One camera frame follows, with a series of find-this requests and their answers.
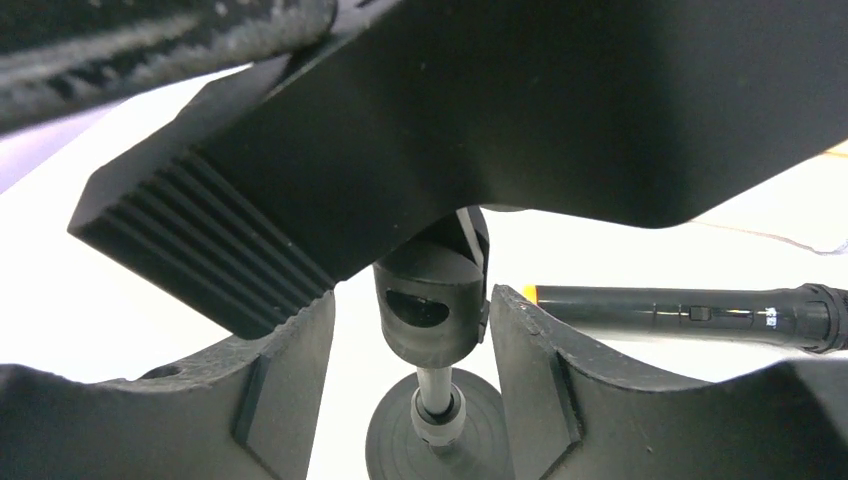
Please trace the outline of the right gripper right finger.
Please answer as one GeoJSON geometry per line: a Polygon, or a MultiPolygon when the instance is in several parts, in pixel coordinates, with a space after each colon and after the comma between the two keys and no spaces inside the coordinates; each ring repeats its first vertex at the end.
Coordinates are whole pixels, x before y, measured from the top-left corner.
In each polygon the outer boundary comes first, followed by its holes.
{"type": "Polygon", "coordinates": [[[519,479],[847,475],[843,359],[704,382],[610,348],[504,285],[489,324],[519,479]]]}

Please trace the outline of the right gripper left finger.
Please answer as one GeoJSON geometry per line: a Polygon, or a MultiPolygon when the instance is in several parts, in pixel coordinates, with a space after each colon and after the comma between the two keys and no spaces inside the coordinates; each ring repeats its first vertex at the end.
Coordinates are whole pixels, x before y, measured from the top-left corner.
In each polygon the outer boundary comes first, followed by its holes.
{"type": "Polygon", "coordinates": [[[271,334],[134,380],[1,368],[5,479],[303,479],[335,324],[326,294],[271,334]]]}

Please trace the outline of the black round-base stand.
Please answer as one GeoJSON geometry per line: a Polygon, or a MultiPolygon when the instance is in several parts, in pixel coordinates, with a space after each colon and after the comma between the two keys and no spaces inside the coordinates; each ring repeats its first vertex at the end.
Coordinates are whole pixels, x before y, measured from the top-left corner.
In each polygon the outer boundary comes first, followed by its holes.
{"type": "MultiPolygon", "coordinates": [[[[674,226],[846,134],[843,1],[374,1],[205,87],[68,230],[249,339],[372,267],[396,353],[445,367],[490,327],[483,205],[674,226]]],[[[372,477],[519,479],[501,390],[449,393],[383,399],[372,477]]]]}

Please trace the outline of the black microphone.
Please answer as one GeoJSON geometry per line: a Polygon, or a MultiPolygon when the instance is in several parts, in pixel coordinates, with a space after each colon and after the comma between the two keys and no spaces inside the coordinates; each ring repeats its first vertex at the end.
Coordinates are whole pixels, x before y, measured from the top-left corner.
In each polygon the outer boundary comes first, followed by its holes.
{"type": "Polygon", "coordinates": [[[579,329],[731,340],[812,354],[847,348],[847,293],[821,284],[772,290],[527,285],[523,295],[579,329]]]}

